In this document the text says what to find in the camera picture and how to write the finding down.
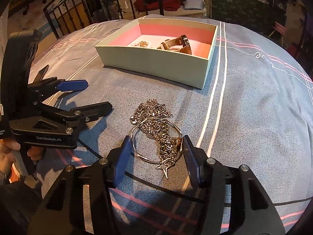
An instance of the human hand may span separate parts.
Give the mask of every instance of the human hand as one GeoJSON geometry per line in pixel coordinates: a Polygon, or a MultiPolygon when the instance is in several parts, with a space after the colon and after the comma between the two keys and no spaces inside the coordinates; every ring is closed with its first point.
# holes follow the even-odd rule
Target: human hand
{"type": "MultiPolygon", "coordinates": [[[[16,161],[12,151],[18,151],[21,145],[14,139],[5,138],[0,140],[0,171],[5,175],[11,172],[12,164],[16,161]]],[[[43,158],[43,148],[31,147],[27,155],[33,160],[38,161],[43,158]]]]}

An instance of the silver chain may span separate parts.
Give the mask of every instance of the silver chain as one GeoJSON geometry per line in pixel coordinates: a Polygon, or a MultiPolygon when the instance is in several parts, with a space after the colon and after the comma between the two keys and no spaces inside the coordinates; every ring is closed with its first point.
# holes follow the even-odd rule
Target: silver chain
{"type": "MultiPolygon", "coordinates": [[[[169,118],[172,116],[165,104],[159,104],[156,99],[150,99],[141,103],[135,114],[130,118],[132,124],[136,125],[145,118],[169,118]]],[[[159,156],[161,162],[170,166],[175,164],[175,158],[180,147],[180,138],[170,136],[169,124],[166,121],[148,120],[139,126],[139,129],[148,138],[156,140],[160,145],[159,156]]]]}

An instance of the striped fabric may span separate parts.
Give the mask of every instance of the striped fabric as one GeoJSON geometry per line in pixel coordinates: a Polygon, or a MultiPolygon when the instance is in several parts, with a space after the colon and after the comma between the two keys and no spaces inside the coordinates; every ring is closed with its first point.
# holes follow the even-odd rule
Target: striped fabric
{"type": "MultiPolygon", "coordinates": [[[[166,104],[173,113],[171,120],[208,156],[232,167],[247,164],[253,170],[287,231],[313,195],[309,141],[313,128],[312,80],[285,50],[268,39],[241,26],[192,20],[218,26],[203,90],[103,66],[94,46],[126,25],[128,21],[124,20],[76,31],[34,62],[30,82],[47,64],[47,77],[89,82],[83,92],[60,93],[46,103],[69,110],[110,101],[114,109],[106,118],[88,124],[79,136],[77,149],[47,150],[37,168],[42,194],[45,196],[66,165],[90,165],[119,147],[133,127],[129,118],[137,106],[155,98],[166,104]]],[[[142,133],[138,133],[136,145],[140,153],[157,159],[156,144],[142,133]]],[[[131,155],[122,183],[110,192],[123,235],[192,234],[203,206],[204,192],[190,186],[183,158],[170,169],[167,180],[154,165],[131,155]]],[[[228,228],[228,197],[221,231],[228,228]]],[[[92,231],[88,188],[84,203],[85,226],[92,231]]]]}

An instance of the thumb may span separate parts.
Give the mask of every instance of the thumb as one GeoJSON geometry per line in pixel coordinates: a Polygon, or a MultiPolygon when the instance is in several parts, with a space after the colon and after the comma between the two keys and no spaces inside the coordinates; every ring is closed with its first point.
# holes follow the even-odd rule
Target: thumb
{"type": "Polygon", "coordinates": [[[14,139],[5,138],[2,141],[3,141],[4,145],[6,147],[8,147],[9,149],[18,151],[21,148],[21,145],[19,143],[17,143],[14,139]]]}

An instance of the pink stool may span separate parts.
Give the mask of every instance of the pink stool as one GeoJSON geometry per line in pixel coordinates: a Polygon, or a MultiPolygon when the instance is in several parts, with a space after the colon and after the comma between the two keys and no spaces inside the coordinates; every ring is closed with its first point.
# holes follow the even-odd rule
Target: pink stool
{"type": "Polygon", "coordinates": [[[284,36],[286,35],[287,29],[282,26],[280,23],[275,22],[275,26],[273,26],[274,31],[269,35],[269,38],[275,33],[276,31],[281,34],[281,47],[283,47],[284,43],[284,36]]]}

